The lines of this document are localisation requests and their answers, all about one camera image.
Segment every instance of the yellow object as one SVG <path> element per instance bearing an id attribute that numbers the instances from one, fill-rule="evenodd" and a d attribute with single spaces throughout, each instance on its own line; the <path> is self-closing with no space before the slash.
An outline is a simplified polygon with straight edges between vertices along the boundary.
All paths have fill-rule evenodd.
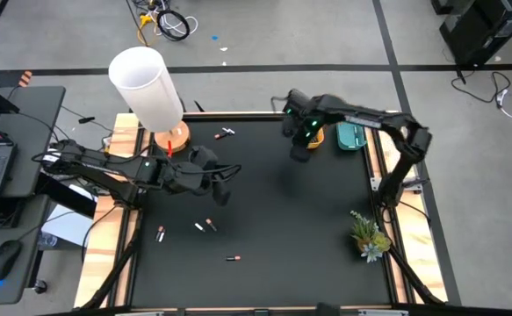
<path id="1" fill-rule="evenodd" d="M 136 37 L 139 39 L 139 41 L 142 44 L 147 45 L 147 46 L 151 46 L 152 44 L 154 44 L 154 41 L 152 41 L 152 43 L 147 43 L 146 39 L 142 38 L 141 31 L 144 28 L 144 26 L 146 26 L 148 23 L 154 23 L 154 30 L 156 31 L 156 27 L 157 27 L 156 21 L 152 18 L 152 15 L 150 14 L 151 12 L 149 12 L 148 14 L 143 14 L 143 15 L 140 16 L 140 18 L 141 18 L 141 27 L 139 27 L 139 30 L 136 31 Z"/>
<path id="2" fill-rule="evenodd" d="M 312 142 L 312 141 L 311 141 L 311 142 L 308 144 L 308 147 L 306 147 L 306 148 L 308 148 L 308 149 L 315 149 L 315 148 L 317 148 L 317 147 L 318 147 L 318 146 L 319 146 L 319 145 L 324 141 L 324 129 L 323 129 L 323 128 L 321 128 L 321 129 L 318 131 L 318 133 L 316 134 L 316 137 L 315 137 L 315 138 L 317 138 L 317 139 L 318 139 L 318 141 L 316 141 L 316 142 Z"/>

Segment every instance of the small potted plant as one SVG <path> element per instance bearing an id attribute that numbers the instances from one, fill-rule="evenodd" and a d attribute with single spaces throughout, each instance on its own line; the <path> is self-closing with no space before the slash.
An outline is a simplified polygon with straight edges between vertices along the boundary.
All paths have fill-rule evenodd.
<path id="1" fill-rule="evenodd" d="M 356 220 L 351 237 L 357 241 L 361 256 L 367 257 L 367 263 L 377 261 L 390 248 L 390 239 L 379 231 L 379 226 L 373 220 L 366 219 L 355 211 L 350 213 Z"/>

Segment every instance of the teal container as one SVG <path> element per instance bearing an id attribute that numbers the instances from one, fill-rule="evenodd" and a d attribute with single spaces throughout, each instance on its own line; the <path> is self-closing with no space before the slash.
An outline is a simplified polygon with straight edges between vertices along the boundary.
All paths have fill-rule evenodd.
<path id="1" fill-rule="evenodd" d="M 337 145 L 343 150 L 359 150 L 367 144 L 364 128 L 351 123 L 343 122 L 338 124 Z"/>

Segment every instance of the wooden base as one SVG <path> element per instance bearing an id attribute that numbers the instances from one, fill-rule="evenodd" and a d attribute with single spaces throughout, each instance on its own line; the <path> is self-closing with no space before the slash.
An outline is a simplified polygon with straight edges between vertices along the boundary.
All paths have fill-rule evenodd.
<path id="1" fill-rule="evenodd" d="M 154 134 L 154 139 L 158 147 L 168 152 L 168 141 L 170 141 L 171 151 L 174 153 L 187 147 L 190 137 L 189 127 L 183 121 L 180 121 L 177 126 L 169 132 Z"/>

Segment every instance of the black table surface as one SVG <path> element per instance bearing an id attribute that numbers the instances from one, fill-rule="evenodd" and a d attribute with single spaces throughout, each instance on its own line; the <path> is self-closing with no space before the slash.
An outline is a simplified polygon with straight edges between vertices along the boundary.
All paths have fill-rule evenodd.
<path id="1" fill-rule="evenodd" d="M 0 88 L 0 95 L 8 97 L 13 88 Z M 10 101 L 21 113 L 31 115 L 54 126 L 62 105 L 64 87 L 29 87 L 16 89 Z M 17 153 L 0 197 L 20 198 L 33 193 L 37 184 L 40 165 L 31 157 L 47 150 L 50 130 L 38 121 L 19 114 L 2 114 L 0 131 L 7 133 L 17 145 Z"/>
<path id="2" fill-rule="evenodd" d="M 381 262 L 366 263 L 350 238 L 350 211 L 372 218 L 364 151 L 339 149 L 335 128 L 310 162 L 289 157 L 280 121 L 188 122 L 191 146 L 242 165 L 232 197 L 150 191 L 133 288 L 136 307 L 377 305 L 389 302 Z M 233 137 L 215 140 L 225 126 Z M 205 223 L 210 218 L 215 233 Z M 202 225 L 206 233 L 193 224 Z M 158 226 L 166 228 L 155 241 Z M 230 255 L 241 260 L 227 262 Z"/>
<path id="3" fill-rule="evenodd" d="M 5 241 L 16 240 L 22 234 L 42 223 L 49 208 L 49 198 L 44 195 L 30 197 L 25 202 L 22 216 L 16 228 L 0 230 L 0 245 Z M 37 251 L 37 237 L 39 229 L 33 230 L 21 241 L 23 246 L 15 261 L 10 274 L 0 282 L 0 305 L 15 304 L 21 299 L 24 288 L 27 286 L 35 252 Z"/>

